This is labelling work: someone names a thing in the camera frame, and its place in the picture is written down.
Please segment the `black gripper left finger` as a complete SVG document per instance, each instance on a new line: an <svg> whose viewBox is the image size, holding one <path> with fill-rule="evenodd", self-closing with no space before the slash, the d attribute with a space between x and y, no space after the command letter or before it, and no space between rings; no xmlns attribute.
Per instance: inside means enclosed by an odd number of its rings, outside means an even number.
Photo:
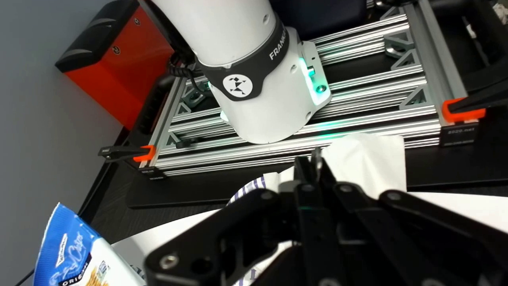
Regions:
<svg viewBox="0 0 508 286"><path fill-rule="evenodd" d="M302 286L295 239L295 189L260 188L190 229L165 239L143 261L148 286L233 286L268 261L251 286Z"/></svg>

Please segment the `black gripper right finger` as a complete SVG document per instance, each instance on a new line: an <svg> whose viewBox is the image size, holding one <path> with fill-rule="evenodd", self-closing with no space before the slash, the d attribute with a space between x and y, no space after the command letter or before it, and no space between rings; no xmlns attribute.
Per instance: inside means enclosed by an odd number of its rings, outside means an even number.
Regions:
<svg viewBox="0 0 508 286"><path fill-rule="evenodd" d="M357 286L508 286L506 232L398 189L371 199L329 162L317 178Z"/></svg>

